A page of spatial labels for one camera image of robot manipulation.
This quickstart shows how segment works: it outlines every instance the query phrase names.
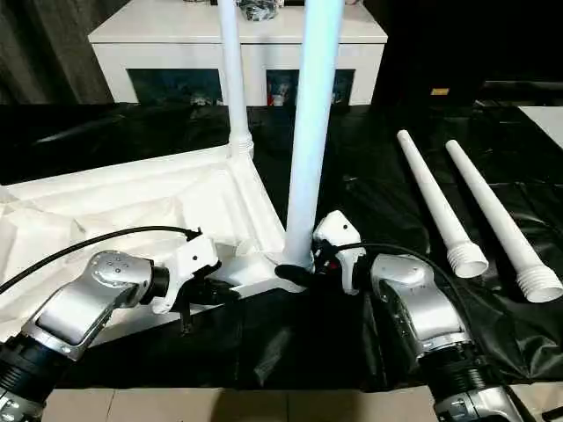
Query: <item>black tablecloth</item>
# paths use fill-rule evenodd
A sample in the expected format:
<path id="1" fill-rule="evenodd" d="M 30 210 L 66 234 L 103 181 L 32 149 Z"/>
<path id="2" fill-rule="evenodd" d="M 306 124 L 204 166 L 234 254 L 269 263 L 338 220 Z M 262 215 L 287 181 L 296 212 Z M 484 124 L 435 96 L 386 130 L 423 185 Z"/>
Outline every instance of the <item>black tablecloth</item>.
<path id="1" fill-rule="evenodd" d="M 249 111 L 254 162 L 284 222 L 295 110 Z M 318 218 L 338 208 L 364 240 L 427 253 L 446 270 L 441 238 L 395 139 L 400 128 L 410 131 L 491 262 L 482 277 L 454 279 L 455 291 L 444 280 L 439 284 L 468 316 L 507 381 L 563 380 L 563 301 L 524 300 L 443 145 L 458 139 L 541 258 L 562 277 L 563 151 L 514 108 L 334 111 Z M 229 130 L 226 109 L 188 105 L 0 108 L 0 129 L 2 184 L 215 146 L 226 142 Z M 57 133 L 57 139 L 35 142 Z M 379 321 L 368 294 L 276 290 L 198 315 L 198 331 L 187 337 L 179 335 L 179 323 L 171 323 L 93 347 L 63 386 L 374 390 L 418 382 L 394 359 L 390 334 Z"/>

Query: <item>white stand base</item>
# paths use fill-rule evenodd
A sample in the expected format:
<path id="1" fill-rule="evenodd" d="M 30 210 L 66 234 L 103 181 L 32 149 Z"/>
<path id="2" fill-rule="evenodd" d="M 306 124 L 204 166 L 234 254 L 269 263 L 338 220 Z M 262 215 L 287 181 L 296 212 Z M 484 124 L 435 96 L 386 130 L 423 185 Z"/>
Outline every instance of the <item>white stand base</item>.
<path id="1" fill-rule="evenodd" d="M 218 147 L 0 186 L 0 276 L 3 281 L 45 256 L 103 233 L 144 225 L 201 228 L 216 242 L 223 267 L 213 277 L 243 297 L 278 279 L 265 257 L 283 250 L 282 224 L 247 154 Z M 115 249 L 158 264 L 182 244 L 168 232 L 134 234 L 93 245 L 46 266 L 0 295 L 0 340 L 19 331 L 58 287 L 74 280 L 96 251 Z M 210 307 L 193 307 L 193 313 Z M 95 344 L 166 324 L 179 314 L 150 306 L 117 309 Z"/>

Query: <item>white pole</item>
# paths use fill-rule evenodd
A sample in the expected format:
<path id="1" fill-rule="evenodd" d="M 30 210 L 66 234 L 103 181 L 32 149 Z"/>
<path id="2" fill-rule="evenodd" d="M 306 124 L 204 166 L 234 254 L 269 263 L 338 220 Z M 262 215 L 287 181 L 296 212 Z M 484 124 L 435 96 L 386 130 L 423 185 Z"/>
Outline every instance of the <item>white pole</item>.
<path id="1" fill-rule="evenodd" d="M 245 80 L 238 41 L 237 5 L 235 0 L 219 0 L 218 7 L 223 39 L 223 68 L 227 79 L 231 154 L 248 152 L 252 155 L 254 143 L 248 130 L 246 116 Z"/>
<path id="2" fill-rule="evenodd" d="M 549 302 L 563 295 L 563 285 L 557 275 L 544 265 L 459 144 L 449 141 L 446 149 L 516 269 L 516 282 L 526 299 L 530 302 Z"/>
<path id="3" fill-rule="evenodd" d="M 399 131 L 397 139 L 430 214 L 442 235 L 443 242 L 448 248 L 448 261 L 455 275 L 464 279 L 481 275 L 489 265 L 485 255 L 467 236 L 408 132 Z"/>
<path id="4" fill-rule="evenodd" d="M 311 266 L 311 239 L 343 11 L 342 0 L 305 2 L 284 250 L 284 258 L 299 266 Z"/>

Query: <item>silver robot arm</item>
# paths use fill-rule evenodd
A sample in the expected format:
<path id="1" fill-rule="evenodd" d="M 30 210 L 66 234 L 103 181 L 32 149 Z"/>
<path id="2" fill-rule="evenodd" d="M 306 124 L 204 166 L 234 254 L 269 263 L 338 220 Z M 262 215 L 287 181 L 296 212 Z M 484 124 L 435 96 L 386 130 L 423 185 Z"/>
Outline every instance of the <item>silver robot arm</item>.
<path id="1" fill-rule="evenodd" d="M 533 420 L 509 387 L 482 365 L 456 308 L 417 258 L 378 255 L 373 291 L 391 316 L 409 358 L 420 365 L 443 422 Z"/>
<path id="2" fill-rule="evenodd" d="M 40 418 L 48 395 L 115 309 L 152 302 L 155 313 L 168 312 L 184 283 L 219 265 L 215 246 L 202 234 L 162 267 L 117 251 L 94 255 L 77 279 L 49 297 L 0 347 L 0 421 Z"/>
<path id="3" fill-rule="evenodd" d="M 336 271 L 336 258 L 342 290 L 357 294 L 359 287 L 353 279 L 359 275 L 355 273 L 369 271 L 370 262 L 362 247 L 369 244 L 361 243 L 352 223 L 340 211 L 333 211 L 317 226 L 313 240 L 315 274 Z M 339 249 L 350 244 L 356 247 Z M 435 284 L 429 264 L 408 255 L 379 254 L 370 275 L 369 288 L 390 317 L 406 367 L 420 368 L 434 396 L 439 420 L 534 420 L 486 364 L 457 309 Z"/>

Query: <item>dark curtain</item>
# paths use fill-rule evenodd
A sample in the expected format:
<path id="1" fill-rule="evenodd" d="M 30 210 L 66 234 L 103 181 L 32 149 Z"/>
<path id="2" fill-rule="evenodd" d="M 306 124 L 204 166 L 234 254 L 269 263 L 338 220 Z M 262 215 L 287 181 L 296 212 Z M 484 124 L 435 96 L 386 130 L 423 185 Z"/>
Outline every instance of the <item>dark curtain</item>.
<path id="1" fill-rule="evenodd" d="M 88 34 L 128 0 L 0 0 L 0 104 L 112 102 Z"/>

